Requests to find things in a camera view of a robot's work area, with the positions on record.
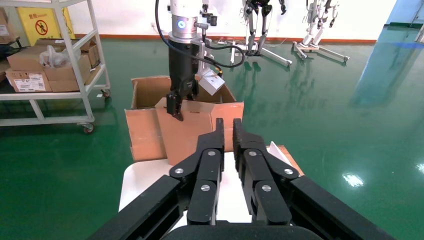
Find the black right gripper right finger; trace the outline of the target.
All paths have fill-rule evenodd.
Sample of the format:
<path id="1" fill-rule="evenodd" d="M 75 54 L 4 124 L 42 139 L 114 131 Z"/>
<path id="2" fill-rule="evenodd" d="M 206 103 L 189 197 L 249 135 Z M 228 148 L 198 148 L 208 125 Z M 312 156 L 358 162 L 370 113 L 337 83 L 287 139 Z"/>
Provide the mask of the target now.
<path id="1" fill-rule="evenodd" d="M 390 240 L 392 236 L 267 151 L 264 139 L 233 121 L 236 171 L 256 238 Z"/>

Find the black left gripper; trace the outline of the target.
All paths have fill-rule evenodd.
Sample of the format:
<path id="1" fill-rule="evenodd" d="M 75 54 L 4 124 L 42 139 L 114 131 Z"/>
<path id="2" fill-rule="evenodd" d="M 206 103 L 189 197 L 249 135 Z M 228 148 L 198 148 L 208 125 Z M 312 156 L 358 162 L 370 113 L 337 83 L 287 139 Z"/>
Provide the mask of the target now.
<path id="1" fill-rule="evenodd" d="M 183 122 L 184 117 L 181 113 L 182 98 L 189 101 L 195 101 L 199 95 L 199 88 L 195 79 L 198 72 L 199 61 L 186 54 L 196 56 L 199 53 L 199 47 L 191 43 L 180 43 L 172 40 L 168 41 L 170 45 L 183 51 L 181 54 L 173 48 L 168 50 L 168 68 L 171 79 L 170 92 L 166 95 L 166 111 L 178 121 Z"/>

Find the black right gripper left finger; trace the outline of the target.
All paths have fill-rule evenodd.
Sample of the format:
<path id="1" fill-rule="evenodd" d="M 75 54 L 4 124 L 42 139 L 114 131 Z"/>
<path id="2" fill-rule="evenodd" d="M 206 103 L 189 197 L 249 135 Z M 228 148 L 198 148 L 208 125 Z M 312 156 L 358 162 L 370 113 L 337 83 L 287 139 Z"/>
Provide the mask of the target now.
<path id="1" fill-rule="evenodd" d="M 216 223 L 224 170 L 224 120 L 198 137 L 195 152 L 139 194 L 90 240 L 195 240 L 194 228 Z"/>

